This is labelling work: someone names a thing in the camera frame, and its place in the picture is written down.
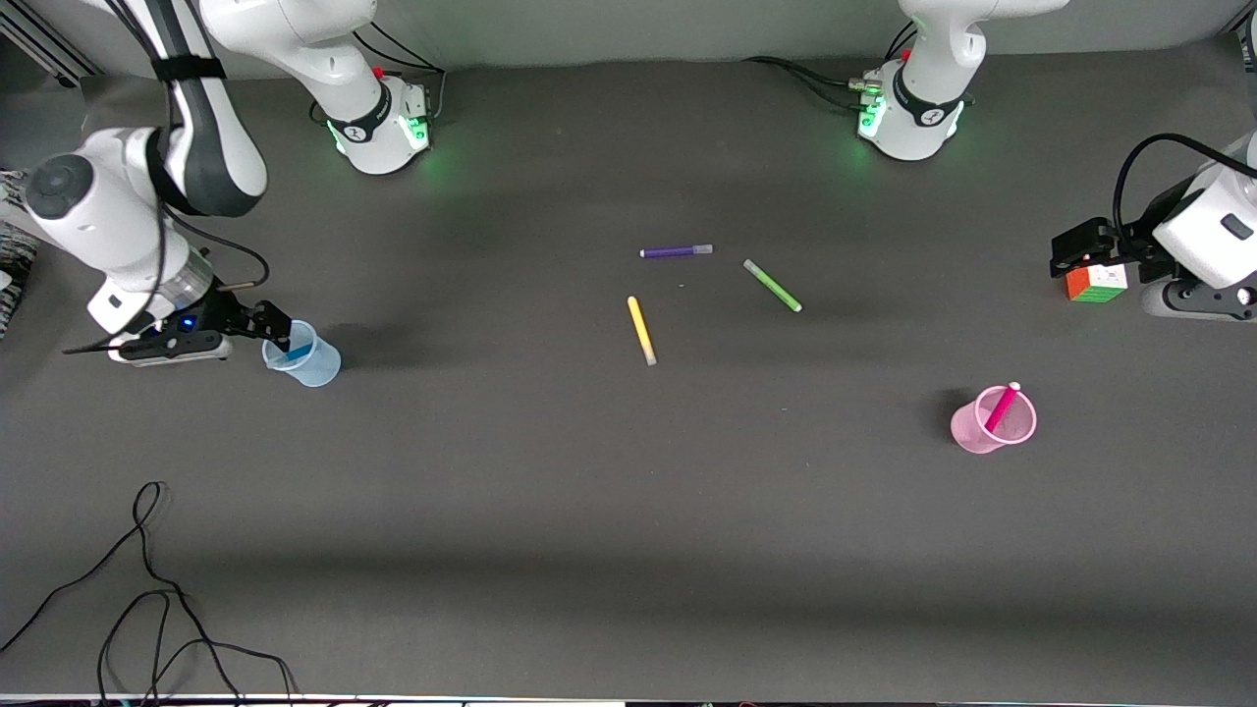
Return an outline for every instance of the green marker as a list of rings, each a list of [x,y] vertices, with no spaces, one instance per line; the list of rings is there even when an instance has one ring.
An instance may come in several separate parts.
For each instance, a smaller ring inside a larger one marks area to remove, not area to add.
[[[768,289],[773,291],[773,294],[776,294],[778,299],[781,299],[782,302],[784,302],[787,307],[789,307],[791,309],[793,309],[796,312],[802,312],[803,311],[803,306],[798,303],[798,299],[794,299],[793,297],[791,297],[789,292],[786,292],[786,289],[782,286],[777,284],[777,281],[774,281],[773,278],[768,277],[768,273],[766,273],[764,270],[760,270],[759,265],[752,263],[748,259],[747,262],[742,263],[742,267],[747,268],[747,270],[749,270],[750,274],[755,276],[755,279],[758,279],[760,283],[763,283],[764,287],[767,287]]]

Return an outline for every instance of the gray table surface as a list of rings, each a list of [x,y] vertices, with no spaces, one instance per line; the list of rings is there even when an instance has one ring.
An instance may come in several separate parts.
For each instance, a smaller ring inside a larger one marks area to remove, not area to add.
[[[0,626],[165,479],[160,569],[305,692],[1257,702],[1257,330],[1046,277],[1139,138],[1248,130],[1238,48],[996,57],[973,89],[908,165],[769,67],[459,72],[435,150],[368,177],[299,86],[233,84],[272,186],[212,229],[346,370],[305,390],[251,342],[60,356],[98,335],[98,277],[48,249],[0,346]],[[107,87],[94,120],[152,120],[143,96]],[[1130,211],[1198,164],[1151,151]],[[686,243],[716,252],[637,258]],[[1011,379],[1037,435],[962,452],[950,413]],[[136,552],[0,658],[0,691],[94,689]],[[118,639],[129,689],[156,615]],[[221,691],[204,654],[180,677]]]

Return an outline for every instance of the blue plastic cup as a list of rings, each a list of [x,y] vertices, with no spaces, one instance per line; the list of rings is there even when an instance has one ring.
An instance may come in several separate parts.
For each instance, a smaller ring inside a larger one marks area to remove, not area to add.
[[[261,342],[261,360],[268,369],[284,371],[305,387],[327,385],[341,372],[341,352],[319,338],[307,322],[293,320],[288,341],[287,352],[269,341]]]

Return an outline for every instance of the yellow marker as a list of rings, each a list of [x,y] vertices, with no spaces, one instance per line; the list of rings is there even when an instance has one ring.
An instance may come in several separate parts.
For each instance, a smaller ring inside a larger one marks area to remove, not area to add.
[[[637,341],[641,343],[641,352],[646,355],[646,365],[654,366],[659,361],[655,359],[655,347],[650,345],[650,335],[646,333],[646,320],[641,318],[641,307],[637,298],[628,298],[628,313],[632,315],[632,326],[637,328]]]

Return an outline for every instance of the metal frame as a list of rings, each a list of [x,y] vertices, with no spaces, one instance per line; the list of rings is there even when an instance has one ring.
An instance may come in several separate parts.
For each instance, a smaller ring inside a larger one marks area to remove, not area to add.
[[[83,77],[103,73],[70,44],[26,0],[0,0],[0,34],[21,48],[67,88],[75,88]]]

